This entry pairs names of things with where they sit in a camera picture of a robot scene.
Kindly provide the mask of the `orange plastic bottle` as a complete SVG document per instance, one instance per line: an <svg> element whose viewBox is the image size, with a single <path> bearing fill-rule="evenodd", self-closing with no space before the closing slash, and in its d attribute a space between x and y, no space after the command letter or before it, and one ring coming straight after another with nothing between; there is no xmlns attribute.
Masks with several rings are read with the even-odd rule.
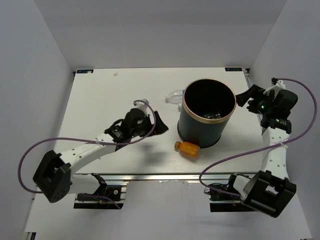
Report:
<svg viewBox="0 0 320 240"><path fill-rule="evenodd" d="M195 158L199 153L200 147L187 141L176 141L174 144L174 149L185 155L188 155L189 157Z"/></svg>

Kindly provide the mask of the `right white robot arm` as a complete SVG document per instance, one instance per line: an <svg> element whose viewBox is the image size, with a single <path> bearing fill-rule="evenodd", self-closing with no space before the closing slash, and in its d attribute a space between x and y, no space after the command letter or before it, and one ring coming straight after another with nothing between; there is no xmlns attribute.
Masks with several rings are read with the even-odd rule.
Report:
<svg viewBox="0 0 320 240"><path fill-rule="evenodd" d="M263 154L260 170L253 176L234 173L225 187L226 195L241 204L277 218L297 191L289 180L287 172L287 146L292 124L288 120L298 96L287 90L280 81L264 89L253 85L247 91L236 95L236 103L247 104L249 112L260 114L262 119Z"/></svg>

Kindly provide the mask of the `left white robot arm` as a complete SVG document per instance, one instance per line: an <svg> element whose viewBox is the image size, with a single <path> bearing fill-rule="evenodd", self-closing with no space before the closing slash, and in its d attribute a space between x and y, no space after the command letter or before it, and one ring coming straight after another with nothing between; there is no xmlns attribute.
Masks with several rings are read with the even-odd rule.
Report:
<svg viewBox="0 0 320 240"><path fill-rule="evenodd" d="M99 174L77 174L77 171L105 155L117 152L135 137L143 139L168 131L157 111L153 116L154 123L146 111L132 108L124 118L116 120L92 142L59 153L48 151L33 181L50 203L56 203L68 194L92 196L96 200L107 197L110 191Z"/></svg>

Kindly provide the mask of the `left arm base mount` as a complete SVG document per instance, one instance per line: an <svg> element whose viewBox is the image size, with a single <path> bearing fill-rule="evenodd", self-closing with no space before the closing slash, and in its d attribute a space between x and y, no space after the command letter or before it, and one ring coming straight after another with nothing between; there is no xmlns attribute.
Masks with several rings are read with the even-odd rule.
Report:
<svg viewBox="0 0 320 240"><path fill-rule="evenodd" d="M71 176L69 194L76 194L74 209L121 209L127 191L122 180L105 180L97 173Z"/></svg>

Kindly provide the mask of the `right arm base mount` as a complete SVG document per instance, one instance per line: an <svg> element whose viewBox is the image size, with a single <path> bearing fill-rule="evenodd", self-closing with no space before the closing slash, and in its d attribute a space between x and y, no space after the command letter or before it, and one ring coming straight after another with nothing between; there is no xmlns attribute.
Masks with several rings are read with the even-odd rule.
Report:
<svg viewBox="0 0 320 240"><path fill-rule="evenodd" d="M213 191L216 188L221 191L239 194L231 185L236 173L206 173L203 175L203 182L209 187L205 187L203 192L209 197L209 206L212 213L235 213L235 212L255 212L256 210L243 205L239 196L228 195L225 193Z"/></svg>

